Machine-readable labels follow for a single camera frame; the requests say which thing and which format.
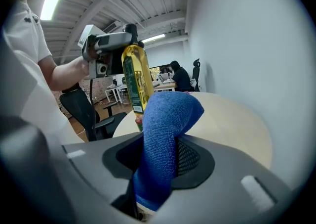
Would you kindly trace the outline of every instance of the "round table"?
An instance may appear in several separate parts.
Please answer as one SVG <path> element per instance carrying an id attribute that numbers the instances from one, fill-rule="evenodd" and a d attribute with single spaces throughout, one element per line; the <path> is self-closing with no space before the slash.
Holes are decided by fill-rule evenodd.
<path id="1" fill-rule="evenodd" d="M 256 114 L 216 94 L 193 92 L 191 95 L 200 101 L 205 112 L 186 134 L 239 149 L 270 168 L 271 139 Z M 138 132 L 135 118 L 131 111 L 118 125 L 113 137 Z"/>

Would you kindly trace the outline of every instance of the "white ceiling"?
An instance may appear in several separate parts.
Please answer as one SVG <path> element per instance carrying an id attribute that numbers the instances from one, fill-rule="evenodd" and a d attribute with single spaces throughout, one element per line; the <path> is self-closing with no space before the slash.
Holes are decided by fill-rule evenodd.
<path id="1" fill-rule="evenodd" d="M 77 43 L 87 24 L 103 30 L 116 20 L 139 22 L 143 40 L 184 30 L 186 9 L 187 0 L 59 0 L 53 19 L 41 24 L 56 63 L 63 64 L 76 58 L 70 55 L 80 55 Z"/>

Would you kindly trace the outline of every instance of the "bottle label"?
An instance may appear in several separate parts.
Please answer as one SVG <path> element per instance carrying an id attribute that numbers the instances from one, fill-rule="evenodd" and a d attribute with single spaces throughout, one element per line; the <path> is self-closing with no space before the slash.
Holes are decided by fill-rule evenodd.
<path id="1" fill-rule="evenodd" d="M 128 94 L 133 106 L 133 110 L 137 113 L 144 113 L 137 88 L 137 82 L 131 57 L 125 57 L 123 68 L 125 73 L 126 85 L 128 88 Z"/>

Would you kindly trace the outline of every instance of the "blue microfiber towel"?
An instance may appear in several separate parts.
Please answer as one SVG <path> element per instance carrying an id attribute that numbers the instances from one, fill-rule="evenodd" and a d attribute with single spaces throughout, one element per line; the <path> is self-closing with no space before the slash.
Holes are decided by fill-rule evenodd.
<path id="1" fill-rule="evenodd" d="M 143 118 L 144 148 L 134 174 L 136 201 L 156 211 L 170 195 L 176 177 L 174 138 L 185 134 L 204 112 L 200 102 L 188 93 L 153 94 Z"/>

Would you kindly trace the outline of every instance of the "floor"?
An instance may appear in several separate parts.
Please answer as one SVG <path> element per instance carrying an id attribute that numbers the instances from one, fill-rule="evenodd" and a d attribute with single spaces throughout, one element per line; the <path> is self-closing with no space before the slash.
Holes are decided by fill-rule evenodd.
<path id="1" fill-rule="evenodd" d="M 100 115 L 100 120 L 103 120 L 105 118 L 109 117 L 108 110 L 105 109 L 103 110 L 103 107 L 106 107 L 108 105 L 108 100 L 104 99 L 101 102 L 97 103 L 94 105 L 95 110 L 99 113 Z M 131 104 L 121 104 L 120 102 L 117 105 L 112 106 L 112 113 L 117 114 L 120 112 L 126 112 L 127 114 L 132 110 Z M 82 125 L 75 119 L 75 118 L 70 118 L 69 119 L 70 124 L 72 125 L 73 129 L 75 130 L 76 134 L 84 140 L 85 142 L 88 142 L 87 136 L 85 132 L 83 131 Z"/>

